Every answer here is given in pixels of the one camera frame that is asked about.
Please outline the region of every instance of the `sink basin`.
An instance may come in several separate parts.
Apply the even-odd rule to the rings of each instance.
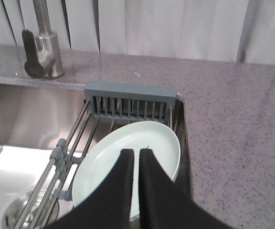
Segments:
[[[38,88],[0,84],[0,228],[11,228],[5,211],[13,202],[35,187],[49,162],[52,149],[60,138],[67,138],[83,105],[84,91]],[[189,152],[184,107],[177,96],[173,128],[181,147],[180,168],[176,185],[191,197]],[[80,155],[94,122],[88,122],[75,155]],[[90,149],[107,135],[110,124],[100,122]],[[74,172],[65,183],[67,188]],[[48,176],[46,189],[54,169]],[[73,207],[71,201],[59,200],[62,216]]]

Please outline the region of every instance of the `dish drying rack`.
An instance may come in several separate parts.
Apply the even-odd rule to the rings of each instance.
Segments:
[[[51,214],[59,199],[72,200],[72,186],[75,174],[87,154],[99,122],[110,123],[108,134],[111,133],[115,124],[126,125],[138,121],[156,121],[168,125],[173,129],[173,110],[176,102],[176,90],[169,86],[157,86],[140,83],[116,83],[95,81],[85,85],[85,104],[78,115],[68,137],[61,138],[56,148],[50,155],[49,163],[43,171],[38,183],[32,191],[25,207],[16,221],[15,229],[21,229],[27,217],[30,217],[32,207],[37,200],[47,177],[55,166],[55,173],[52,177],[42,200],[36,211],[33,212],[32,220],[28,228],[43,228],[51,218]],[[85,148],[80,157],[75,157],[74,152],[84,133],[87,123],[94,119],[94,125],[85,144]],[[68,152],[74,134],[79,125],[73,146]],[[71,166],[77,164],[74,176],[66,191],[63,190],[65,181],[69,175]],[[59,180],[58,187],[53,189]]]

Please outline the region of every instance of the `chrome faucet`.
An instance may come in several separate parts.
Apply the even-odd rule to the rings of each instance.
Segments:
[[[26,73],[36,79],[56,79],[64,75],[57,33],[51,31],[46,0],[33,0],[39,27],[39,36],[22,31],[27,61]]]

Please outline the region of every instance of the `white plate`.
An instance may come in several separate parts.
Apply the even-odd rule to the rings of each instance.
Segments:
[[[166,125],[143,121],[128,124],[113,131],[86,155],[73,183],[74,206],[86,199],[105,179],[115,164],[122,149],[134,149],[134,175],[130,220],[139,216],[138,204],[138,159],[142,148],[153,150],[154,155],[174,181],[180,162],[180,145],[175,133]]]

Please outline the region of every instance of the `countertop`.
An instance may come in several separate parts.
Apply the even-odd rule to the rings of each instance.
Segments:
[[[23,69],[0,45],[0,83],[83,90],[90,80],[174,86],[185,99],[193,199],[235,228],[275,228],[275,65],[62,51],[66,74]]]

